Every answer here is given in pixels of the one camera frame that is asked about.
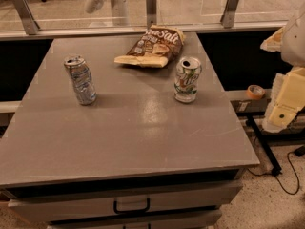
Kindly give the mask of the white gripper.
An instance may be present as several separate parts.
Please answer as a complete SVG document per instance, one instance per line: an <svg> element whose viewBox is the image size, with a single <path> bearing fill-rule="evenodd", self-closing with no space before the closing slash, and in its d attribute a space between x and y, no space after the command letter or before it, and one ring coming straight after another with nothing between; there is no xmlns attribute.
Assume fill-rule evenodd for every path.
<svg viewBox="0 0 305 229"><path fill-rule="evenodd" d="M267 52L280 52L284 28L278 29L265 39L260 49ZM305 107L305 68L293 67L284 75L284 81L276 99L276 105L269 104L262 127L269 133L279 133L295 119Z"/></svg>

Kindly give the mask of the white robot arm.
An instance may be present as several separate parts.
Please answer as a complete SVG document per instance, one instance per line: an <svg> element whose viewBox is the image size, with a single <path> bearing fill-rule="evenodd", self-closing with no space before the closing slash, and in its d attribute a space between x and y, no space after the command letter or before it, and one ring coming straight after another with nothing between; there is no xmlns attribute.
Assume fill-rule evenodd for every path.
<svg viewBox="0 0 305 229"><path fill-rule="evenodd" d="M286 74L275 75L271 101L262 123L265 131L278 133L305 107L305 4L284 27L265 39L260 48L280 52L281 59L292 66Z"/></svg>

